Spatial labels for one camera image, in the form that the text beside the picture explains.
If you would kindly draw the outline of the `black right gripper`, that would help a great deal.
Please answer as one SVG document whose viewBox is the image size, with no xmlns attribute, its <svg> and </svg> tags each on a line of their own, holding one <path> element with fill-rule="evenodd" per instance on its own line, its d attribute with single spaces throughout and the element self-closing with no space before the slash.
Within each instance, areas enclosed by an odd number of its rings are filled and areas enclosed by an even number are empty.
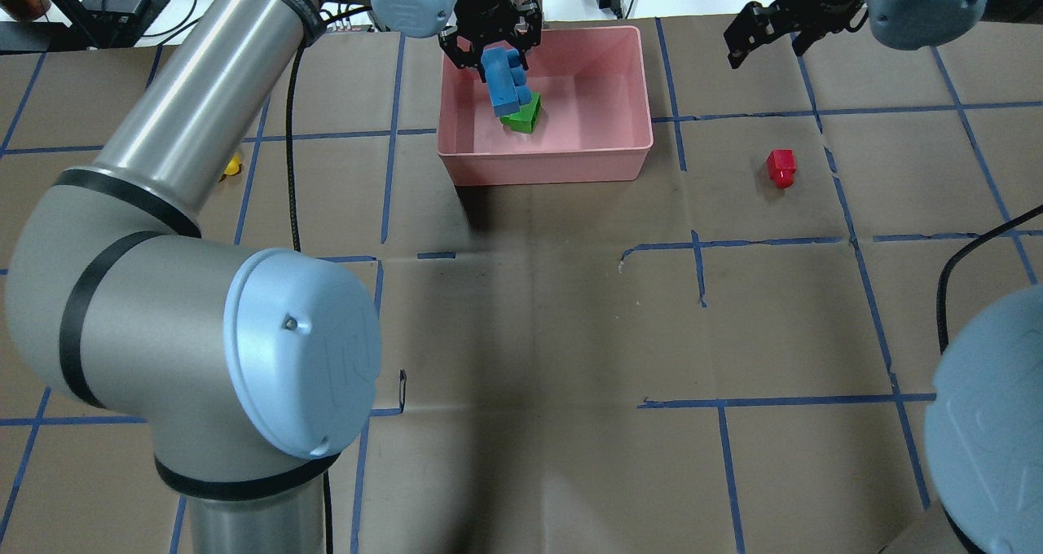
<svg viewBox="0 0 1043 554">
<path fill-rule="evenodd" d="M 776 0 L 767 6 L 749 2 L 724 31 L 728 64 L 737 70 L 751 52 L 787 33 L 797 35 L 795 46 L 810 46 L 828 33 L 857 32 L 865 23 L 865 15 L 856 22 L 864 4 L 865 0 Z"/>
</svg>

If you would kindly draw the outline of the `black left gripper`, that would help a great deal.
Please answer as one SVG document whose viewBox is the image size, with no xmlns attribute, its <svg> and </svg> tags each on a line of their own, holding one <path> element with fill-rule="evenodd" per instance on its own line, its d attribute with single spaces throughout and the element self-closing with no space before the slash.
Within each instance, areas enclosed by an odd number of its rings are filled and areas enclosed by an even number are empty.
<svg viewBox="0 0 1043 554">
<path fill-rule="evenodd" d="M 528 52 L 543 41 L 544 13 L 538 0 L 457 0 L 455 31 L 440 31 L 439 48 L 458 70 L 483 72 L 483 46 L 507 42 L 529 70 Z"/>
</svg>

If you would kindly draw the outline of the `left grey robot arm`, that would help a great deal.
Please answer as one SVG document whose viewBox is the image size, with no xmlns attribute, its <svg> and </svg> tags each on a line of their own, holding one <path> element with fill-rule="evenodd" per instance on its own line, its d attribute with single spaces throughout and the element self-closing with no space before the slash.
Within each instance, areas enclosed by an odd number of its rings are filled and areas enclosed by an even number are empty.
<svg viewBox="0 0 1043 554">
<path fill-rule="evenodd" d="M 369 421 L 375 304 L 294 249 L 201 238 L 198 215 L 288 64 L 360 4 L 450 61 L 540 42 L 538 0 L 215 0 L 90 165 L 31 213 L 5 290 L 15 350 L 51 388 L 145 418 L 197 553 L 329 553 L 328 469 Z"/>
</svg>

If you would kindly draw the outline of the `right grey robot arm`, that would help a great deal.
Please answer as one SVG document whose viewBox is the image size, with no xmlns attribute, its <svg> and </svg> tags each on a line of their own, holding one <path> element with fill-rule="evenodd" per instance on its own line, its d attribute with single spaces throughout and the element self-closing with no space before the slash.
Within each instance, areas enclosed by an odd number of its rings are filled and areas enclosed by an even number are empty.
<svg viewBox="0 0 1043 554">
<path fill-rule="evenodd" d="M 870 27 L 880 45 L 949 44 L 983 22 L 1039 24 L 1041 0 L 752 1 L 725 30 L 728 61 L 793 37 L 797 55 L 821 38 Z M 1036 206 L 977 235 L 943 264 L 935 288 L 940 360 L 923 440 L 935 502 L 884 553 L 1039 553 L 1041 550 L 1041 286 L 996 295 L 955 328 L 950 295 L 972 252 L 1040 217 Z"/>
</svg>

